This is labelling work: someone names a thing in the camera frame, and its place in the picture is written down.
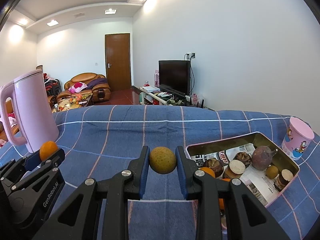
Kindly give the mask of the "pink cartoon cup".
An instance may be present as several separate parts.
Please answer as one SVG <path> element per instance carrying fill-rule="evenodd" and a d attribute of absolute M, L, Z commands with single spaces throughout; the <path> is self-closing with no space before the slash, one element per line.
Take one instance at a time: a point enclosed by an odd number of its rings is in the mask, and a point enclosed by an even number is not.
<path fill-rule="evenodd" d="M 281 148 L 292 160 L 297 161 L 314 137 L 314 132 L 308 124 L 292 116 L 289 119 L 289 125 L 281 143 Z"/>

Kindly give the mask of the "brown leather sofa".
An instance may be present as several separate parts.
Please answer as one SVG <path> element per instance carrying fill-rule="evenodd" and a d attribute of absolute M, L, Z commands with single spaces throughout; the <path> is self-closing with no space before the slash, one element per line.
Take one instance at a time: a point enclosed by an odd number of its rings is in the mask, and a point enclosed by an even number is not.
<path fill-rule="evenodd" d="M 57 101 L 61 101 L 76 94 L 88 93 L 92 94 L 94 103 L 108 101 L 111 97 L 111 88 L 107 78 L 102 74 L 95 73 L 78 74 L 64 84 L 64 91 L 56 98 Z"/>

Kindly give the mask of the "black rack with clothes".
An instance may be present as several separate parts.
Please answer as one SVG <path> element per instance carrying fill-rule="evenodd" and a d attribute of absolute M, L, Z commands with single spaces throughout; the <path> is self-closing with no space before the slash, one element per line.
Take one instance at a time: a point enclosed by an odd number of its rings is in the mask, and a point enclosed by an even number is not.
<path fill-rule="evenodd" d="M 45 79 L 44 85 L 47 96 L 57 96 L 62 92 L 61 84 L 58 79 Z"/>

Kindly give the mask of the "black flat television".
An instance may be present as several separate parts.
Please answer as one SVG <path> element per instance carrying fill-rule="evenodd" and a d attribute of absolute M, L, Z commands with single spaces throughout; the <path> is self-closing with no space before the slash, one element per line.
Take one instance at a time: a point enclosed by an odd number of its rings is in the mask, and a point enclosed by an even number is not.
<path fill-rule="evenodd" d="M 191 64 L 187 60 L 161 60 L 158 62 L 159 88 L 180 96 L 190 93 Z"/>

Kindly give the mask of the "wall power socket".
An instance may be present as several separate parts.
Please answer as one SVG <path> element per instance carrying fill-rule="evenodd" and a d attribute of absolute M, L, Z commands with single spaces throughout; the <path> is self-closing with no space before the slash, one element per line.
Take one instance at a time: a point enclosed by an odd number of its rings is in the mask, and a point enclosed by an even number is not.
<path fill-rule="evenodd" d="M 196 57 L 196 54 L 195 53 L 186 53 L 185 57 L 187 60 L 191 60 Z"/>

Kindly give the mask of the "orange tangerine in tin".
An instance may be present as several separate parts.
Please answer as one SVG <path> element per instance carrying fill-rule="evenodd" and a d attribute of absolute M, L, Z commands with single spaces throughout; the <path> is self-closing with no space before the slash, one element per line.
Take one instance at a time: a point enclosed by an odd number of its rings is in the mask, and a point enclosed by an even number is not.
<path fill-rule="evenodd" d="M 215 178 L 215 173 L 211 168 L 201 167 L 201 168 L 199 168 L 199 170 L 204 171 L 205 173 L 207 173 L 207 174 L 211 175 L 213 178 Z"/>

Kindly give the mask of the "white tv stand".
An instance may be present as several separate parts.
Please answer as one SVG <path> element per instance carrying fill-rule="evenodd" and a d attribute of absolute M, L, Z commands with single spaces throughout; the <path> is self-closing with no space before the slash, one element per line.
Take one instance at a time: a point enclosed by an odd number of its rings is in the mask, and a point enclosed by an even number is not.
<path fill-rule="evenodd" d="M 139 91 L 139 103 L 141 105 L 165 105 L 165 106 L 186 106 L 208 109 L 204 104 L 204 98 L 197 94 L 180 96 L 174 93 L 161 92 L 154 87 L 135 87 Z"/>

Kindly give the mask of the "large purple round fruit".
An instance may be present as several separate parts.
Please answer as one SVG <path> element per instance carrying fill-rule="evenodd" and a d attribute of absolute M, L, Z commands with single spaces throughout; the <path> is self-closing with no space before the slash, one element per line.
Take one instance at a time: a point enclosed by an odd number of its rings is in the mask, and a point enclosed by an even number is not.
<path fill-rule="evenodd" d="M 257 147 L 252 154 L 252 166 L 259 171 L 267 169 L 277 153 L 277 149 L 272 151 L 268 146 Z"/>

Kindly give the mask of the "small yellow-green round fruit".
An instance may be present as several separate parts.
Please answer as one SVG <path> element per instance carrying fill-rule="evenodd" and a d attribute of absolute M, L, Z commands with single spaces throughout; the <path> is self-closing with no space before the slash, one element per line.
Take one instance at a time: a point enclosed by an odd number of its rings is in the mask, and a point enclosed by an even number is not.
<path fill-rule="evenodd" d="M 278 168 L 277 168 L 276 166 L 270 165 L 270 166 L 266 169 L 265 174 L 266 174 L 266 176 L 267 176 L 270 180 L 272 180 L 272 179 L 274 179 L 274 178 L 277 177 L 278 172 L 279 172 L 279 170 L 278 170 Z"/>

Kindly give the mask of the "orange tangerine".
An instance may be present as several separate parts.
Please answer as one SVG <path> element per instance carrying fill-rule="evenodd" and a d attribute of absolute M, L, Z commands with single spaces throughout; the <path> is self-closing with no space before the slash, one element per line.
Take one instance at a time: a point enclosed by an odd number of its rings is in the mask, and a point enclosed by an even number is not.
<path fill-rule="evenodd" d="M 205 173 L 207 173 L 207 174 L 211 175 L 213 178 L 215 178 L 215 173 L 211 168 L 201 167 L 201 168 L 199 168 L 199 170 L 204 171 Z"/>
<path fill-rule="evenodd" d="M 39 157 L 42 161 L 48 159 L 58 150 L 58 146 L 54 141 L 47 141 L 40 147 Z"/>

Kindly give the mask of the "printed paper liner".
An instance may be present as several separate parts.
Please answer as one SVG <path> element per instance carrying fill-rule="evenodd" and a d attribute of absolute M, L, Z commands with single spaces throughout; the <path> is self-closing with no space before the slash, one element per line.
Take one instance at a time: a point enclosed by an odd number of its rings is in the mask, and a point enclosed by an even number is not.
<path fill-rule="evenodd" d="M 255 148 L 252 143 L 247 143 L 238 147 L 222 150 L 219 152 L 209 152 L 206 154 L 191 155 L 190 159 L 193 159 L 198 167 L 203 167 L 204 162 L 207 159 L 215 158 L 223 166 L 224 170 L 235 157 L 238 152 L 246 152 L 252 156 Z M 278 196 L 279 192 L 274 187 L 275 179 L 270 180 L 265 171 L 256 170 L 252 164 L 246 168 L 245 172 L 239 178 L 250 191 L 259 199 L 259 201 L 268 206 Z"/>

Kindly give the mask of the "pink electric kettle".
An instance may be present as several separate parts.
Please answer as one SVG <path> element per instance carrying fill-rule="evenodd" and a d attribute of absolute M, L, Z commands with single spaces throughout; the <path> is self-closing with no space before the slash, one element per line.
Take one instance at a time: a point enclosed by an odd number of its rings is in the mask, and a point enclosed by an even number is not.
<path fill-rule="evenodd" d="M 6 108 L 8 98 L 11 99 L 20 137 L 11 130 Z M 38 151 L 45 142 L 57 139 L 59 130 L 48 103 L 41 70 L 25 73 L 1 87 L 1 122 L 10 143 L 24 145 L 30 153 Z"/>

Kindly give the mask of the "dark brown mangosteen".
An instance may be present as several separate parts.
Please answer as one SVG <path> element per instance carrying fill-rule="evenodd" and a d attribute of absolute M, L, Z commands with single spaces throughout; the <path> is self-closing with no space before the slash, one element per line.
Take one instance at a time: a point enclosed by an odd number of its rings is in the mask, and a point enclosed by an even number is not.
<path fill-rule="evenodd" d="M 210 168 L 214 172 L 216 178 L 219 178 L 224 172 L 222 164 L 215 158 L 207 159 L 204 162 L 204 167 Z"/>

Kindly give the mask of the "pink metal tin box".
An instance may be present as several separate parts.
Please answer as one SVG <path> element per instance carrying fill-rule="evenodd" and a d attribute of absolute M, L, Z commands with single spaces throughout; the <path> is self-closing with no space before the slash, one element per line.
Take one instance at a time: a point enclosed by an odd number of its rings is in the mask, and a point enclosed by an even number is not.
<path fill-rule="evenodd" d="M 221 163 L 224 171 L 230 174 L 229 163 L 234 158 L 243 160 L 239 155 L 240 152 L 252 156 L 259 146 L 270 148 L 273 155 L 269 166 L 275 166 L 278 174 L 270 179 L 265 170 L 260 171 L 252 164 L 246 164 L 244 173 L 239 179 L 265 207 L 268 207 L 289 187 L 300 171 L 298 165 L 268 137 L 260 132 L 253 132 L 227 139 L 191 144 L 185 150 L 188 158 L 193 159 L 199 167 L 202 167 L 206 160 L 215 158 Z"/>

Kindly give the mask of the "wooden coffee table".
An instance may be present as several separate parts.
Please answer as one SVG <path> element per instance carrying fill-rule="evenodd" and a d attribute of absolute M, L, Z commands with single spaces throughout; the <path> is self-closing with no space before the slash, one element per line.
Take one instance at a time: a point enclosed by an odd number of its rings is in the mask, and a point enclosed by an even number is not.
<path fill-rule="evenodd" d="M 57 103 L 57 107 L 53 106 L 52 113 L 87 107 L 91 104 L 92 95 L 92 93 L 76 94 L 70 98 L 62 99 Z"/>

